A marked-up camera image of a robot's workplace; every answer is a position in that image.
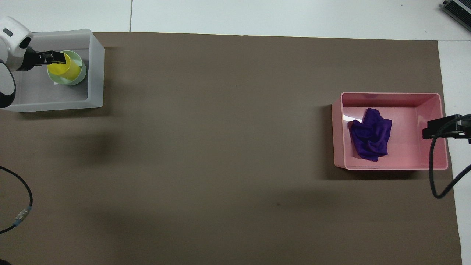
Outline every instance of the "purple towel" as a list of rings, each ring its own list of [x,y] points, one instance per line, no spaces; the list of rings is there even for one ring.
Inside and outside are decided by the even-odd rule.
[[[363,123],[354,120],[351,122],[350,133],[355,149],[361,158],[378,161],[378,157],[388,154],[389,136],[392,121],[381,117],[380,112],[374,108],[366,110]]]

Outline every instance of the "brown paper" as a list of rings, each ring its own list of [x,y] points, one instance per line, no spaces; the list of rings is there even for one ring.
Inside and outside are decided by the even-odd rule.
[[[99,109],[0,111],[13,264],[461,264],[426,171],[333,164],[343,91],[443,95],[435,41],[97,33]],[[451,169],[437,171],[438,189]],[[0,173],[0,224],[27,206]]]

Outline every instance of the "black cable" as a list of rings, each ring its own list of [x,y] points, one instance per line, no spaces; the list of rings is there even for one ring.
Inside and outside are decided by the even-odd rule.
[[[26,210],[23,210],[23,211],[20,213],[20,215],[23,214],[23,216],[22,216],[23,219],[22,219],[22,220],[24,220],[24,218],[26,218],[26,216],[28,215],[28,213],[29,213],[29,211],[31,210],[31,207],[32,207],[32,193],[31,193],[31,189],[29,188],[29,186],[28,186],[28,184],[26,183],[26,181],[24,181],[24,179],[21,178],[21,177],[20,177],[18,174],[16,174],[15,172],[9,170],[9,169],[6,168],[6,167],[2,167],[2,166],[0,166],[0,169],[3,170],[3,171],[6,171],[6,172],[8,172],[8,173],[10,173],[10,174],[12,174],[12,175],[14,175],[17,179],[19,179],[19,180],[21,181],[21,183],[24,185],[24,187],[25,187],[26,190],[28,191],[28,195],[29,195],[29,199],[30,199],[29,207],[28,207]],[[20,223],[22,220],[20,220],[20,221],[18,222],[18,219],[17,219],[17,220],[15,221],[15,223],[12,224],[9,228],[6,228],[6,229],[3,229],[2,231],[0,231],[0,234],[3,234],[3,233],[5,233],[5,232],[8,232],[8,231],[12,230],[13,228],[17,227],[17,226],[19,225],[19,223]]]
[[[445,195],[447,195],[450,190],[453,188],[453,186],[466,175],[469,171],[471,171],[471,164],[467,166],[465,169],[463,169],[457,176],[454,178],[450,184],[447,185],[447,187],[442,191],[441,194],[437,194],[437,190],[435,188],[435,182],[433,180],[433,151],[435,149],[435,143],[437,142],[437,139],[440,137],[440,135],[445,131],[447,127],[450,125],[454,124],[455,122],[462,121],[465,119],[471,119],[471,114],[464,115],[458,118],[455,118],[451,121],[448,121],[447,123],[443,124],[438,130],[437,133],[433,136],[432,143],[430,144],[430,154],[429,154],[429,180],[430,180],[430,187],[432,189],[432,194],[435,198],[441,199]]]

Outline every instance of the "white table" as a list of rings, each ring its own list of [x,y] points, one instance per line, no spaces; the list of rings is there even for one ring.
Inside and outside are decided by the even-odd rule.
[[[439,4],[439,0],[0,0],[0,16],[12,16],[34,32],[88,28],[436,40],[446,114],[469,114],[471,33],[441,12]],[[471,161],[471,146],[450,140],[449,150],[457,175]],[[463,264],[471,265],[471,176],[455,187],[455,201]]]

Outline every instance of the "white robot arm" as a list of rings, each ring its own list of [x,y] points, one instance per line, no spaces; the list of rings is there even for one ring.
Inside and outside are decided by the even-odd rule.
[[[0,19],[0,108],[15,99],[16,85],[11,72],[28,71],[34,66],[65,64],[63,53],[36,52],[29,46],[33,33],[11,17]]]

